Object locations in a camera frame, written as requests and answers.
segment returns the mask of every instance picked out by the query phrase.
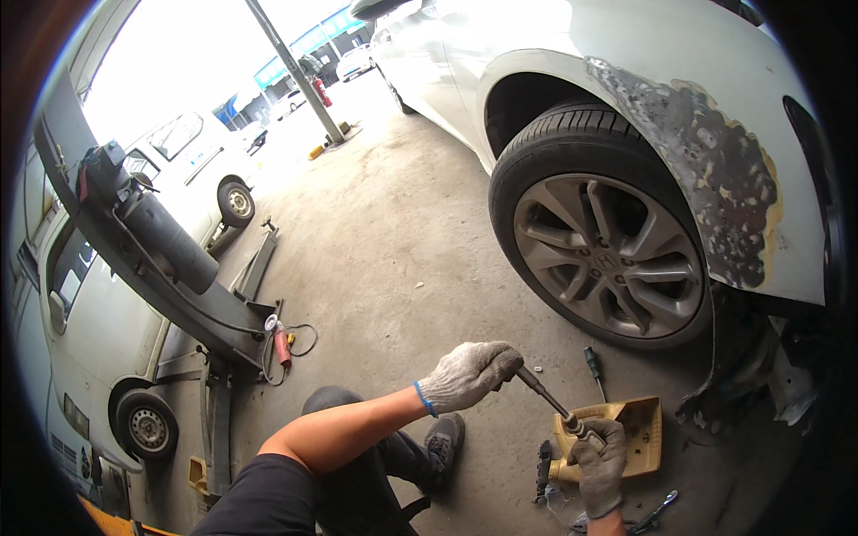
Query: sneaker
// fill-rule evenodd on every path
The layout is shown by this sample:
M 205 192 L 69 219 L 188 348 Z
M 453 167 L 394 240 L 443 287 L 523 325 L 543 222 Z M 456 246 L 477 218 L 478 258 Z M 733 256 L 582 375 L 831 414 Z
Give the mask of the sneaker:
M 423 444 L 426 450 L 440 458 L 444 469 L 436 480 L 429 485 L 417 486 L 424 495 L 444 488 L 450 481 L 453 461 L 456 453 L 462 449 L 465 441 L 465 421 L 458 413 L 447 413 L 438 418 L 438 422 L 426 433 Z

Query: black shirt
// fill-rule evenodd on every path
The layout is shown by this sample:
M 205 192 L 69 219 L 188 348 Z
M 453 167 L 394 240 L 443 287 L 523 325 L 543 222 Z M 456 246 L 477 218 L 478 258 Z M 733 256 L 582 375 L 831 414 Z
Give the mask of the black shirt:
M 316 536 L 316 481 L 284 455 L 258 455 L 191 536 Z

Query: bare metal patch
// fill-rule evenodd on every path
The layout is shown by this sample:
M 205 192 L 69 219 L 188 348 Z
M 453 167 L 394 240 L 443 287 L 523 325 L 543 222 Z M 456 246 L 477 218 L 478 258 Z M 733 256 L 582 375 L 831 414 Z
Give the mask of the bare metal patch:
M 656 149 L 680 184 L 710 275 L 736 288 L 763 286 L 771 271 L 782 198 L 775 164 L 757 137 L 716 109 L 698 84 L 649 81 L 586 57 L 587 73 Z

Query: honda logo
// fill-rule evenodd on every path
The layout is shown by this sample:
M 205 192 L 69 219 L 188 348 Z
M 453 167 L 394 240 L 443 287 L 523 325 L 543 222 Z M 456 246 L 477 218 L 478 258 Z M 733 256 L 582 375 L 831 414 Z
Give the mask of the honda logo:
M 595 263 L 603 272 L 613 272 L 618 268 L 617 263 L 607 253 L 602 253 L 595 258 Z

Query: person's arm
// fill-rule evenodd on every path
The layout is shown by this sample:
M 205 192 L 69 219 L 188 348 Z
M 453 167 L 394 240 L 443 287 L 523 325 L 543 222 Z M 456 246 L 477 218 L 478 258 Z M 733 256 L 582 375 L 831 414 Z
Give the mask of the person's arm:
M 263 443 L 259 454 L 288 456 L 315 475 L 331 473 L 408 423 L 473 406 L 522 364 L 521 354 L 505 342 L 463 343 L 413 387 L 299 417 Z
M 590 536 L 625 535 L 623 514 L 619 505 L 623 496 L 619 482 L 625 470 L 625 433 L 623 425 L 610 419 L 588 419 L 588 428 L 605 440 L 601 456 L 587 441 L 576 441 L 572 453 L 581 467 L 578 483 L 587 512 L 587 534 Z
M 587 534 L 590 536 L 626 536 L 622 511 L 615 508 L 599 519 L 587 521 Z
M 309 413 L 281 428 L 259 454 L 286 455 L 320 475 L 357 458 L 383 437 L 429 414 L 409 387 L 381 398 Z

